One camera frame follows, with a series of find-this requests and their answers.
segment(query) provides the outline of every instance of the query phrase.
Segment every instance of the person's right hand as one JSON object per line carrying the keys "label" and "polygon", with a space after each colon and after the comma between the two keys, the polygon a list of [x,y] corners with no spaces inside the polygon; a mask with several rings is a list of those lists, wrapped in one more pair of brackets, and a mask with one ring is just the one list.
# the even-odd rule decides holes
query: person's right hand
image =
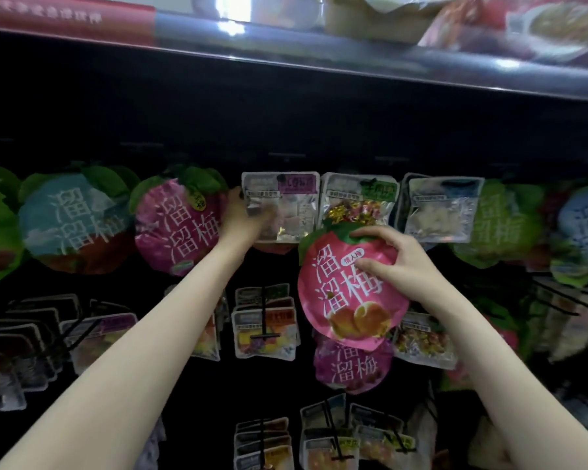
{"label": "person's right hand", "polygon": [[393,266],[373,259],[358,259],[355,267],[392,284],[408,299],[427,307],[432,300],[439,300],[454,290],[413,237],[389,226],[361,227],[354,230],[351,236],[377,236],[399,251]]}

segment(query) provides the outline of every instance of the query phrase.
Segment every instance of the forearm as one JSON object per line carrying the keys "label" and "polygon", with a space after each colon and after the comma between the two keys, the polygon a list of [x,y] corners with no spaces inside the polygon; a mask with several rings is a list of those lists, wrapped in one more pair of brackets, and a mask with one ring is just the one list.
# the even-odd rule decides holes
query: forearm
{"label": "forearm", "polygon": [[588,470],[588,432],[456,290],[427,308],[447,329],[520,470]]}
{"label": "forearm", "polygon": [[217,245],[56,400],[0,470],[132,469],[243,260],[238,249]]}

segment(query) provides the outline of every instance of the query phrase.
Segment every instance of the purple snack bag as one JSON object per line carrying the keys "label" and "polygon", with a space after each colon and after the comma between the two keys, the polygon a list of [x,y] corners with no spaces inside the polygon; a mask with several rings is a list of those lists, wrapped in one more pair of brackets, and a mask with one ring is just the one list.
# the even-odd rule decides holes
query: purple snack bag
{"label": "purple snack bag", "polygon": [[189,191],[177,179],[149,189],[135,214],[135,244],[150,267],[186,275],[218,242],[222,196]]}
{"label": "purple snack bag", "polygon": [[317,336],[317,342],[316,379],[331,389],[361,394],[378,386],[390,371],[394,354],[387,340],[371,352],[346,347],[323,335]]}

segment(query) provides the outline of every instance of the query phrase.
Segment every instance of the magenta snack bag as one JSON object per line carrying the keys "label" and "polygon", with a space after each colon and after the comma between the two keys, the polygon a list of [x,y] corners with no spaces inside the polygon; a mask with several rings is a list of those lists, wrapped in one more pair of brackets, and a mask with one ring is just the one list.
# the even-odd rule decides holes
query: magenta snack bag
{"label": "magenta snack bag", "polygon": [[371,352],[345,347],[337,341],[318,336],[314,354],[316,379],[331,389],[361,394],[378,386],[390,371],[392,344],[384,340]]}
{"label": "magenta snack bag", "polygon": [[301,241],[298,296],[312,326],[347,347],[375,350],[409,301],[389,284],[355,268],[360,258],[393,264],[398,252],[376,237],[351,237],[361,224],[327,224]]}
{"label": "magenta snack bag", "polygon": [[184,185],[182,177],[153,177],[138,185],[131,198],[131,206],[136,205],[135,244],[157,271],[184,276],[218,242],[223,193],[205,170],[200,172],[214,184],[199,189],[200,184],[190,180]]}

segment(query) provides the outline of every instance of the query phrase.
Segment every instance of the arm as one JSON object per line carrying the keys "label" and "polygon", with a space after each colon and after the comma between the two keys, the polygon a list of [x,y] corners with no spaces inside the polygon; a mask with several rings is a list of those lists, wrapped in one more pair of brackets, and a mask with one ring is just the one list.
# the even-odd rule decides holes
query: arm
{"label": "arm", "polygon": [[370,259],[355,265],[420,302],[445,326],[516,466],[588,470],[588,431],[442,276],[416,240],[389,227],[364,227],[353,233],[365,235],[383,238],[399,256],[393,266]]}
{"label": "arm", "polygon": [[80,376],[0,461],[0,470],[133,469],[229,279],[271,213],[239,189],[215,248]]}

